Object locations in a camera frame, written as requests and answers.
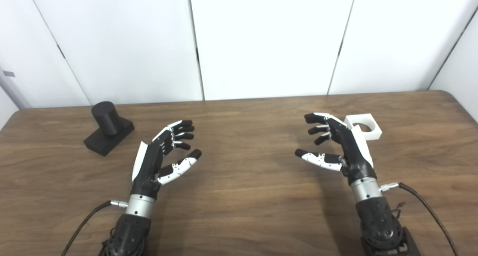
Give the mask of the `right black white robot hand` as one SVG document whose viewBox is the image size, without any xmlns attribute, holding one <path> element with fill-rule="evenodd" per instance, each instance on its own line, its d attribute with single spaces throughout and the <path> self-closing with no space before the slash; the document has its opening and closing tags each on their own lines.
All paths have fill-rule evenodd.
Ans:
<svg viewBox="0 0 478 256">
<path fill-rule="evenodd" d="M 297 149 L 294 152 L 297 157 L 324 169 L 340 171 L 349 184 L 365 178 L 377 178 L 367 141 L 359 126 L 349 128 L 344 121 L 329 113 L 308 113 L 304 115 L 304 120 L 308 124 L 316 124 L 308 130 L 309 135 L 322 133 L 314 144 L 318 146 L 331 140 L 341 146 L 343 154 Z"/>
</svg>

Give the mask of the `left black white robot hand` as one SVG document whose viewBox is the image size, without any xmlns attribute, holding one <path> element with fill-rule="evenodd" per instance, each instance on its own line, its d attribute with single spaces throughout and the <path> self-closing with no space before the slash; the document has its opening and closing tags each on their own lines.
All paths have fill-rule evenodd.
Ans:
<svg viewBox="0 0 478 256">
<path fill-rule="evenodd" d="M 194 130 L 192 120 L 179 120 L 165 126 L 149 144 L 143 141 L 140 143 L 133 166 L 131 195 L 137 194 L 156 200 L 162 185 L 179 178 L 198 162 L 202 151 L 195 149 L 176 163 L 162 165 L 164 158 L 174 149 L 191 149 L 183 140 L 193 139 Z"/>
</svg>

